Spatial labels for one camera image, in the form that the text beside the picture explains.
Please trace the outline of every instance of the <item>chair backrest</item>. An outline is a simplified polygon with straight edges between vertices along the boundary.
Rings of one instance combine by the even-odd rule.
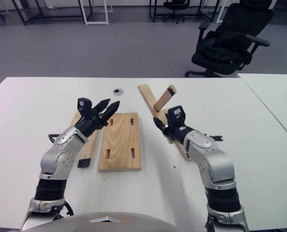
[[[234,31],[257,36],[270,22],[272,0],[240,0],[229,6],[217,32]]]

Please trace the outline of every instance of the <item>chair armrest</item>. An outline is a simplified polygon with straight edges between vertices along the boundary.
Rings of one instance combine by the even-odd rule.
[[[209,22],[207,22],[207,21],[202,21],[200,23],[200,25],[199,25],[200,33],[199,33],[199,37],[198,37],[198,42],[197,43],[199,43],[202,40],[203,33],[208,28],[208,26],[209,26]]]
[[[199,30],[206,30],[209,26],[209,22],[207,21],[202,21],[199,25]]]
[[[268,41],[268,40],[264,40],[264,39],[255,37],[253,35],[245,35],[245,36],[249,41],[252,41],[252,42],[256,43],[257,45],[261,45],[264,47],[270,46],[270,41]]]

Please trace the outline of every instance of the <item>pine wood board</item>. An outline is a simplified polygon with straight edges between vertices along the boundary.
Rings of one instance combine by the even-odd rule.
[[[99,171],[141,170],[137,113],[114,114],[104,128]]]

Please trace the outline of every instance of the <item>wood grain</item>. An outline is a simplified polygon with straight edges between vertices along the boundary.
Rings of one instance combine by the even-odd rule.
[[[174,85],[170,85],[166,91],[162,94],[160,99],[154,104],[154,108],[157,112],[159,112],[164,105],[175,95],[177,92]]]
[[[81,118],[81,114],[79,111],[76,112],[74,118],[72,119],[71,125],[74,126],[76,122]],[[81,150],[81,157],[79,160],[84,160],[88,158],[92,158],[93,149],[97,139],[98,130],[96,130],[90,137],[88,137],[88,141],[85,143],[84,147]]]
[[[141,93],[141,96],[142,96],[143,100],[145,101],[147,107],[149,108],[150,112],[152,113],[152,116],[159,118],[165,125],[167,125],[168,121],[167,121],[165,113],[167,113],[168,110],[163,109],[163,110],[160,110],[159,112],[157,112],[157,110],[154,108],[154,105],[156,104],[157,100],[156,100],[154,94],[152,93],[150,87],[148,85],[139,85],[138,89],[139,89],[139,92]],[[167,138],[167,140],[170,144],[174,143],[177,146],[178,150],[180,151],[180,153],[183,155],[183,157],[186,160],[190,160],[187,152],[184,150],[184,147],[180,143],[172,141],[169,138]]]
[[[114,114],[108,123],[103,133],[99,171],[141,170],[138,114]]]

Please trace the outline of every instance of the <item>wooden stick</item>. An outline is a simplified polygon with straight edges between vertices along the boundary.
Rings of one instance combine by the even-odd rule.
[[[81,114],[79,111],[76,112],[74,118],[72,119],[71,125],[74,126],[76,122],[81,118]],[[96,130],[90,137],[88,137],[87,142],[81,150],[81,157],[79,159],[78,168],[89,167],[91,163],[91,158],[93,155],[93,148],[97,138],[98,130]]]
[[[168,124],[167,118],[165,113],[167,110],[160,110],[159,112],[156,111],[154,105],[156,104],[157,100],[152,93],[150,87],[148,85],[139,85],[138,86],[139,92],[141,93],[143,100],[145,101],[146,105],[148,106],[150,112],[152,113],[153,117],[159,118],[165,125]],[[175,144],[180,151],[180,153],[184,156],[185,159],[190,160],[187,152],[184,150],[183,146],[180,143],[172,141],[171,139],[167,138],[170,144]]]
[[[161,98],[155,103],[154,108],[157,112],[159,112],[164,105],[175,95],[177,92],[174,85],[170,85],[166,91],[162,94]]]

